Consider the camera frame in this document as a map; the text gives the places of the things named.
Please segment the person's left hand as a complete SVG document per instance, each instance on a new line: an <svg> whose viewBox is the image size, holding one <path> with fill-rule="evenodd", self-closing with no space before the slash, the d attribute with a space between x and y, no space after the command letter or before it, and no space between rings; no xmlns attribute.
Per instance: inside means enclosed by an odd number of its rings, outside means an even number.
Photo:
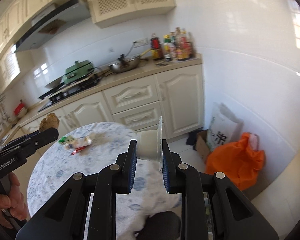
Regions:
<svg viewBox="0 0 300 240"><path fill-rule="evenodd" d="M10 214L18 220L25 220L28 215L28 208L24 202L24 195L21 193L20 182L17 176L11 172L9 175L11 190L8 195L0 194L0 224L6 228L12 229L13 226L3 216L3 209L10 209Z"/></svg>

